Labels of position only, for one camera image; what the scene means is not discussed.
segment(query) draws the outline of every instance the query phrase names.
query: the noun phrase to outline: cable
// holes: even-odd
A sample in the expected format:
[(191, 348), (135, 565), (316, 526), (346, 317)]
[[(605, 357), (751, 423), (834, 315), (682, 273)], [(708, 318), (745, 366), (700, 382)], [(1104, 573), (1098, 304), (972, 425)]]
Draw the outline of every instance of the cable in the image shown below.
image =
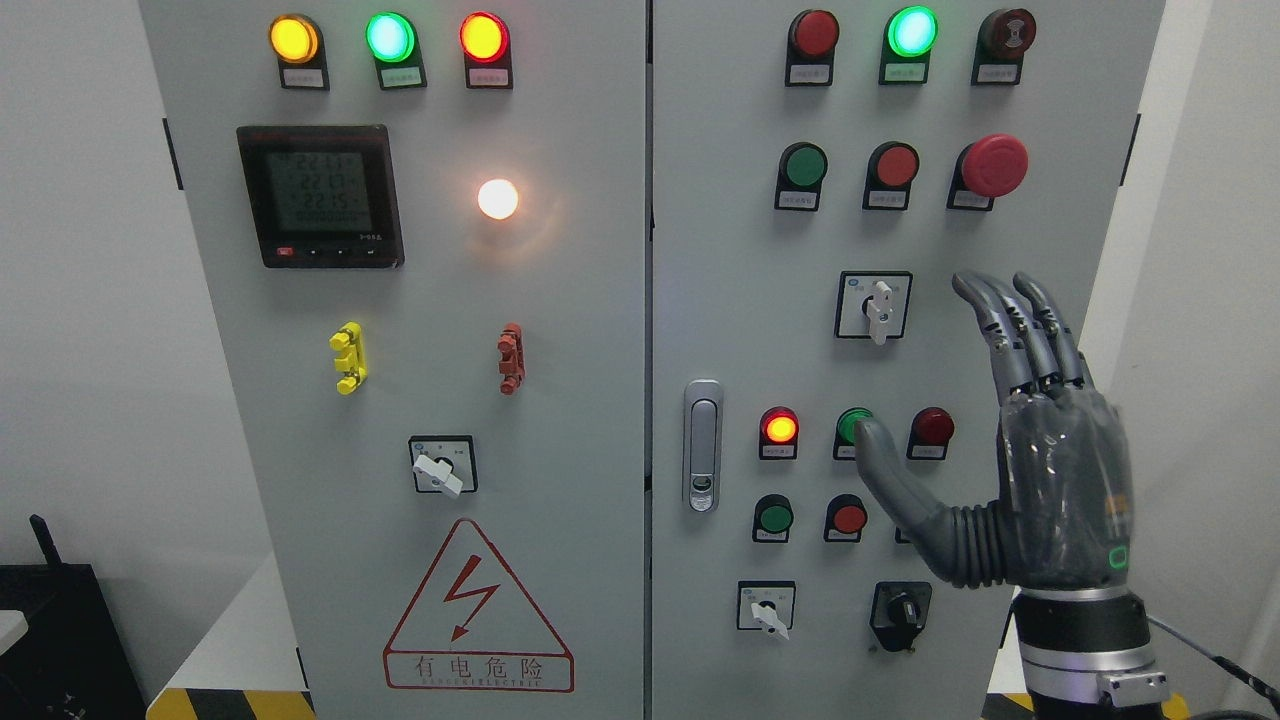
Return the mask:
[[(1190, 639), (1189, 637), (1187, 637), (1185, 633), (1183, 633), (1178, 628), (1174, 628), (1169, 623), (1165, 623), (1160, 618), (1156, 618), (1155, 615), (1147, 614), (1147, 621), (1151, 623), (1152, 625), (1160, 628), (1161, 630), (1165, 630), (1170, 635), (1174, 635), (1175, 638), (1183, 641), (1184, 643), (1187, 643), (1188, 646), (1190, 646), (1192, 650), (1194, 650), (1196, 652), (1198, 652), (1198, 653), (1203, 655), (1204, 657), (1212, 660), (1213, 664), (1217, 665), (1219, 667), (1221, 667), (1222, 670), (1226, 670), (1228, 674), (1230, 674), (1233, 678), (1235, 678), (1236, 680), (1240, 680), (1245, 685), (1249, 685), (1249, 688), (1253, 692), (1258, 693), (1260, 696), (1262, 696), (1263, 698), (1266, 698), (1267, 702), (1271, 703), (1271, 707), (1275, 708), (1276, 715), (1280, 715), (1280, 691), (1277, 691), (1277, 689), (1272, 688), (1271, 685), (1263, 683), (1260, 678), (1257, 678), (1256, 675), (1249, 674), (1245, 669), (1240, 667), (1235, 662), (1231, 662), (1226, 657), (1222, 657), (1221, 655), (1213, 653), (1213, 651), (1211, 651), (1211, 650), (1206, 648), (1204, 646), (1197, 643), (1196, 641)], [(1204, 712), (1202, 715), (1197, 715), (1196, 717), (1193, 717), (1190, 720), (1212, 720), (1212, 719), (1229, 720), (1229, 719), (1234, 719), (1234, 717), (1240, 717), (1240, 719), (1245, 719), (1245, 720), (1256, 720), (1257, 717), (1262, 717), (1263, 720), (1270, 720), (1268, 717), (1265, 717), (1262, 715), (1257, 715), (1256, 712), (1244, 712), (1244, 711), (1235, 711), (1235, 710), (1222, 710), (1222, 711), (1219, 711), (1219, 712), (1225, 712), (1225, 715), (1219, 715), (1219, 714), (1213, 714), (1213, 712)]]
[(1249, 712), (1248, 710), (1215, 710), (1212, 712), (1201, 712), (1199, 715), (1192, 715), (1187, 720), (1271, 720), (1266, 715), (1258, 715), (1257, 712)]

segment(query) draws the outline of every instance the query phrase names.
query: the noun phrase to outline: robotic thumb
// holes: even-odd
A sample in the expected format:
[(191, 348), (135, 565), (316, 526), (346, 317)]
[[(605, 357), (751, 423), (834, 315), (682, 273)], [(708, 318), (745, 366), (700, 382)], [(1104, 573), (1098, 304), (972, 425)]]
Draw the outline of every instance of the robotic thumb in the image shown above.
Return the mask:
[(942, 505), (902, 465), (888, 428), (879, 420), (861, 419), (854, 433), (863, 482), (934, 575), (957, 588), (1005, 582), (995, 501), (986, 507)]

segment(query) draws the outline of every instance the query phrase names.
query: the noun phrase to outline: white switch handle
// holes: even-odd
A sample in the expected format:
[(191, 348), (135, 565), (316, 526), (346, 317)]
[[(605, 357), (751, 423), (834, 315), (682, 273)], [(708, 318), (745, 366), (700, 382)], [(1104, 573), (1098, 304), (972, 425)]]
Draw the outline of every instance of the white switch handle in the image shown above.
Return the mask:
[(876, 281), (872, 286), (874, 292), (867, 299), (867, 320), (870, 323), (869, 333), (876, 345), (884, 345), (888, 340), (888, 328), (893, 322), (893, 288), (884, 281)]
[(417, 460), (413, 461), (413, 474), (426, 475), (431, 487), (454, 500), (462, 495), (462, 480), (453, 474), (453, 465), (444, 460), (433, 460), (426, 455), (419, 455)]
[(751, 619), (755, 624), (760, 626), (769, 637), (777, 638), (780, 641), (791, 639), (791, 634), (787, 633), (787, 625), (778, 618), (778, 611), (769, 605), (760, 605), (759, 602), (751, 603)]

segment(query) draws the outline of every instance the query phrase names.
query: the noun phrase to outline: red triangle warning sign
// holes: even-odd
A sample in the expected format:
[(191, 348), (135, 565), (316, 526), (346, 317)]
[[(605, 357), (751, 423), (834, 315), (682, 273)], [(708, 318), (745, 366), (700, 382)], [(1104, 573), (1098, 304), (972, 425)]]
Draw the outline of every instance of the red triangle warning sign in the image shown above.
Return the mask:
[(468, 518), (435, 553), (383, 667), (392, 688), (573, 692), (573, 655)]

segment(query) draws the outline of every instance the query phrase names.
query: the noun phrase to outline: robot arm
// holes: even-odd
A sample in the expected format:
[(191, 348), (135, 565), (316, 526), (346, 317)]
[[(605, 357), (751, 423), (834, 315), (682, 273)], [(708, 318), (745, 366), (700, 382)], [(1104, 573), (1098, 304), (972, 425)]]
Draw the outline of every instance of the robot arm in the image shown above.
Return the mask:
[(1125, 587), (1133, 480), (1120, 419), (1039, 283), (1019, 274), (1015, 292), (959, 273), (951, 284), (991, 351), (1000, 496), (943, 505), (874, 418), (856, 427), (860, 474), (941, 579), (1023, 585), (1014, 614), (1041, 720), (1158, 719), (1166, 679), (1143, 603)]

